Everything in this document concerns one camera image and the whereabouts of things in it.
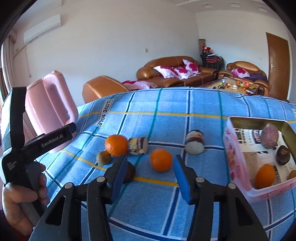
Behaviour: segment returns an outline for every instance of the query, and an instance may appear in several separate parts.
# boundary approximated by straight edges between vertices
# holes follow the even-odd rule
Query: blue plaid cloth
[[[114,102],[106,121],[103,127],[94,126],[107,99]],[[148,137],[147,155],[128,157],[136,166],[134,181],[122,186],[115,204],[107,205],[114,241],[186,240],[194,207],[182,199],[173,170],[154,171],[149,154],[156,148],[180,154],[198,176],[226,185],[229,177],[222,135],[227,118],[235,115],[287,120],[295,130],[295,109],[294,104],[268,97],[192,87],[118,93],[78,107],[74,140],[62,151],[47,153],[38,161],[47,167],[52,200],[65,183],[89,183],[104,174],[111,164],[99,166],[96,155],[104,150],[108,136]],[[205,135],[205,151],[200,155],[184,151],[186,134],[192,129]],[[280,240],[293,222],[295,195],[294,189],[252,205],[270,240]],[[82,207],[83,240],[88,240],[86,204]],[[211,240],[217,240],[218,216],[217,203]]]

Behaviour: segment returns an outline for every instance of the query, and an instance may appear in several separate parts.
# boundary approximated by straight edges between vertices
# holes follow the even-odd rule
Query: human hand
[[[45,171],[45,166],[40,164],[41,171]],[[23,236],[30,236],[33,230],[33,224],[30,222],[20,203],[33,202],[39,200],[42,205],[49,204],[50,199],[47,195],[48,188],[46,187],[46,176],[41,173],[39,176],[41,188],[38,194],[33,190],[19,185],[6,185],[2,190],[3,211],[9,225],[20,232]]]

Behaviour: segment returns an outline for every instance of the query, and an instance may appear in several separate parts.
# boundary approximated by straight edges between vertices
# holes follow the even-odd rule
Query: couch
[[[194,77],[186,80],[177,78],[164,79],[162,75],[153,68],[159,65],[169,67],[184,67],[183,59],[197,64],[201,72]],[[198,61],[188,56],[173,56],[151,60],[144,67],[137,71],[137,79],[155,83],[158,87],[192,86],[198,87],[217,79],[218,71],[216,69],[201,67]]]
[[[218,78],[222,78],[223,76],[226,76],[226,77],[233,78],[234,80],[238,80],[238,81],[246,80],[247,78],[241,79],[237,76],[234,76],[233,73],[231,72],[231,70],[238,69],[238,68],[245,69],[250,74],[256,73],[256,74],[262,74],[262,75],[266,76],[265,72],[263,70],[259,69],[256,65],[246,62],[246,61],[236,61],[234,63],[227,64],[226,70],[219,71]],[[269,85],[267,82],[265,82],[263,80],[255,80],[254,84],[256,84],[257,86],[262,86],[264,88],[264,95],[268,96]]]
[[[82,97],[84,102],[88,103],[108,95],[128,91],[129,90],[116,79],[101,75],[83,85]]]

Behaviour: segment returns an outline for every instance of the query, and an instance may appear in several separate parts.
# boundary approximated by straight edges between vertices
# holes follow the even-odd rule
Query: orange
[[[172,155],[164,149],[156,149],[150,154],[150,165],[158,172],[169,170],[172,162]]]
[[[121,135],[111,135],[105,141],[106,151],[113,156],[120,156],[128,152],[128,140]]]
[[[256,174],[255,184],[258,189],[269,187],[276,178],[274,168],[269,164],[264,164]]]

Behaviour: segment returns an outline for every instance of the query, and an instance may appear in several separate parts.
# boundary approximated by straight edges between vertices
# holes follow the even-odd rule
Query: floral throw pillow
[[[194,74],[194,73],[192,73],[192,72],[190,72],[190,71],[188,71],[188,70],[186,70],[184,68],[181,68],[181,67],[174,68],[174,71],[178,74],[178,78],[180,80],[186,80],[186,79],[196,75],[196,74]]]
[[[177,73],[173,70],[172,67],[168,66],[156,66],[154,67],[165,79],[168,78],[179,78]]]
[[[194,73],[194,74],[199,74],[200,72],[198,71],[198,66],[193,63],[193,62],[190,62],[186,59],[183,59],[183,63],[185,65],[185,69],[187,69],[188,71]]]
[[[239,78],[245,78],[250,77],[250,74],[245,69],[233,69],[231,70],[234,76],[237,76]]]

